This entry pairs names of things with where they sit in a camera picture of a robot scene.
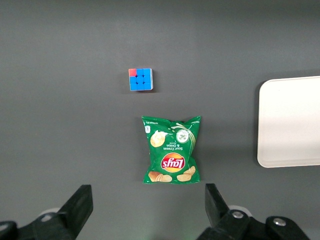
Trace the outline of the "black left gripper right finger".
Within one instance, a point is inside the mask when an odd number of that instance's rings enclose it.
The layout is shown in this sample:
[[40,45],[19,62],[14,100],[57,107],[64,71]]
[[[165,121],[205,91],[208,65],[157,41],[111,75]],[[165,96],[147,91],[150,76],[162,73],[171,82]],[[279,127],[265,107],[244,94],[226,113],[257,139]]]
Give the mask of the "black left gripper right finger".
[[205,185],[205,211],[211,227],[199,240],[266,240],[265,225],[242,210],[230,209],[214,183]]

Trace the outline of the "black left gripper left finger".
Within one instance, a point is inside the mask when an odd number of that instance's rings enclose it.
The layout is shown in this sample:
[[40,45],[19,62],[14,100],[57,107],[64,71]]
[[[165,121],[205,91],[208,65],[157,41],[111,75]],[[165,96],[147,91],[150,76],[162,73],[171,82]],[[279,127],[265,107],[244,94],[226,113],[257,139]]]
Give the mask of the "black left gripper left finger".
[[92,186],[81,185],[57,212],[18,229],[19,240],[75,240],[93,212]]

